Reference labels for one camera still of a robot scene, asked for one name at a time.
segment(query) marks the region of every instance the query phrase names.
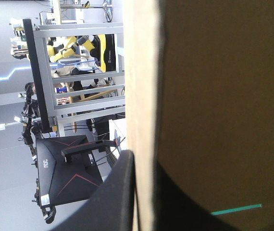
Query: teal line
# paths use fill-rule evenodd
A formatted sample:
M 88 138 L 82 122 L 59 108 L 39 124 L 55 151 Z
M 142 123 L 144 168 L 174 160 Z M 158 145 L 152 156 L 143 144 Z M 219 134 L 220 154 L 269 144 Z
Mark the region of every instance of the teal line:
M 252 208 L 262 208 L 262 204 L 249 205 L 249 206 L 238 207 L 238 208 L 231 208 L 231 209 L 212 212 L 211 214 L 212 215 L 221 215 L 221 214 L 226 214 L 226 213 L 234 213 L 234 212 L 239 212 L 239 211 L 243 211 L 243 210 L 248 210 L 248 209 L 252 209 Z

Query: aluminum frame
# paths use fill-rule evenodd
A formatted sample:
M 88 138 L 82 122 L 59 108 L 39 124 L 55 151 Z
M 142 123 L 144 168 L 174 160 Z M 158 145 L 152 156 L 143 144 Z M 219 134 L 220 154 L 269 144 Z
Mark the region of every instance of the aluminum frame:
M 45 104 L 49 117 L 56 117 L 60 135 L 64 135 L 64 124 L 96 118 L 101 116 L 112 115 L 125 111 L 125 97 L 118 96 L 112 98 L 97 99 L 92 101 L 71 103 L 67 105 L 57 105 L 56 99 L 68 96 L 81 94 L 103 92 L 106 90 L 118 90 L 123 88 L 124 84 L 94 88 L 88 90 L 79 90 L 61 94 L 54 93 L 54 84 L 61 82 L 74 82 L 81 80 L 102 79 L 102 78 L 117 78 L 124 76 L 123 67 L 121 65 L 122 57 L 118 54 L 117 34 L 123 33 L 123 23 L 93 23 L 93 24 L 65 24 L 65 25 L 46 25 L 36 26 L 33 31 L 35 46 L 37 51 L 37 59 L 39 71 L 41 74 Z M 105 73 L 94 73 L 87 75 L 68 76 L 52 78 L 50 72 L 50 62 L 46 47 L 46 38 L 62 37 L 62 36 L 77 36 L 77 35 L 97 35 L 97 34 L 114 34 L 115 39 L 115 55 L 116 55 L 116 71 Z M 98 110 L 80 115 L 63 117 L 63 115 Z

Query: gray wall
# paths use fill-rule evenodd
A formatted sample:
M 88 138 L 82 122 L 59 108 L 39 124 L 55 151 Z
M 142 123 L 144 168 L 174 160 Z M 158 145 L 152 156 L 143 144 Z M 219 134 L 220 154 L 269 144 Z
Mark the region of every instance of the gray wall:
M 19 66 L 30 66 L 28 60 L 17 60 L 11 57 L 11 42 L 14 37 L 9 26 L 10 19 L 23 19 L 38 17 L 40 11 L 48 10 L 49 6 L 43 6 L 34 1 L 1 1 L 0 2 L 0 76 L 6 76 L 10 71 Z M 7 81 L 0 81 L 0 94 L 21 91 L 25 83 L 33 81 L 31 70 L 15 72 Z

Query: blue light strip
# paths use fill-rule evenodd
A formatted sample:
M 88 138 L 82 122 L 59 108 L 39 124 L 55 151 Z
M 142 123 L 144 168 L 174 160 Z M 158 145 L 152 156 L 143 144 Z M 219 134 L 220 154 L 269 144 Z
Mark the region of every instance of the blue light strip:
M 5 81 L 10 79 L 10 77 L 13 75 L 15 71 L 21 71 L 21 70 L 29 70 L 31 69 L 30 66 L 21 66 L 21 67 L 16 67 L 14 68 L 7 76 L 0 77 L 0 81 Z
M 262 208 L 262 204 L 249 205 L 249 206 L 238 207 L 238 208 L 231 208 L 231 209 L 212 212 L 211 214 L 216 216 L 216 215 L 222 215 L 222 214 L 227 214 L 227 213 L 235 213 L 235 212 L 248 210 L 248 209 L 253 209 L 253 208 Z

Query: red stripe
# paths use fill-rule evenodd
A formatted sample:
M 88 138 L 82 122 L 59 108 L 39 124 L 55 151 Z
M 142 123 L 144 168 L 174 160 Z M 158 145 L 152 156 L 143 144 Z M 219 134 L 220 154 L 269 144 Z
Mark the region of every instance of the red stripe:
M 75 146 L 72 146 L 72 147 L 69 147 L 69 148 L 65 148 L 64 150 L 69 150 L 69 149 L 72 149 L 72 148 L 85 146 L 85 145 L 88 145 L 88 144 L 91 144 L 91 143 L 95 143 L 95 142 L 89 142 L 89 143 L 83 143 L 83 144 L 80 144 L 80 145 L 75 145 Z
M 58 195 L 57 196 L 59 196 L 59 194 L 64 190 L 64 188 L 75 178 L 75 177 L 79 177 L 79 178 L 81 178 L 81 179 L 83 179 L 83 180 L 86 180 L 86 181 L 88 181 L 88 182 L 90 182 L 91 184 L 94 184 L 95 186 L 98 186 L 97 184 L 95 184 L 95 183 L 93 183 L 92 181 L 90 181 L 90 180 L 88 180 L 87 178 L 84 178 L 84 177 L 82 177 L 82 176 L 80 176 L 80 175 L 78 175 L 77 173 L 65 184 L 65 186 L 60 190 L 60 192 L 58 193 Z
M 53 142 L 56 142 L 56 143 L 60 143 L 60 144 L 63 144 L 65 146 L 70 146 L 71 144 L 75 143 L 77 140 L 74 140 L 72 143 L 63 143 L 63 142 L 60 142 L 60 141 L 55 141 L 55 140 L 50 140 L 50 141 L 53 141 Z

